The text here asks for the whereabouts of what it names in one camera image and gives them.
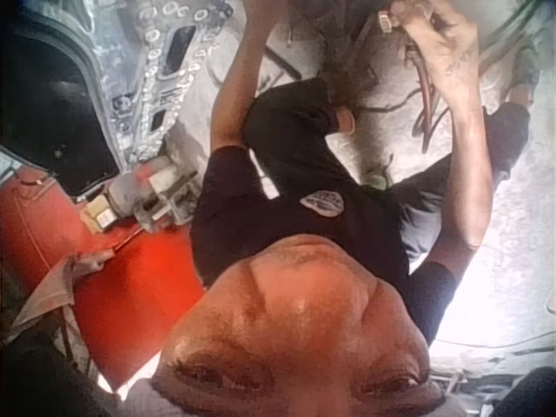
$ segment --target black pants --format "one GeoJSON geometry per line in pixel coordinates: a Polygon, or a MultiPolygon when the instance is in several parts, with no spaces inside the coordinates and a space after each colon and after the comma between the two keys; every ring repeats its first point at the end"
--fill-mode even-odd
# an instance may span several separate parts
{"type": "MultiPolygon", "coordinates": [[[[504,103],[496,113],[486,116],[495,187],[510,177],[527,142],[529,119],[528,111],[513,103],[504,103]]],[[[327,85],[315,78],[283,85],[258,97],[249,111],[243,136],[282,195],[303,195],[331,183],[357,187],[324,139],[337,128],[327,85]]],[[[410,261],[427,253],[440,232],[450,160],[447,156],[386,192],[377,193],[376,198],[396,208],[410,261]]]]}

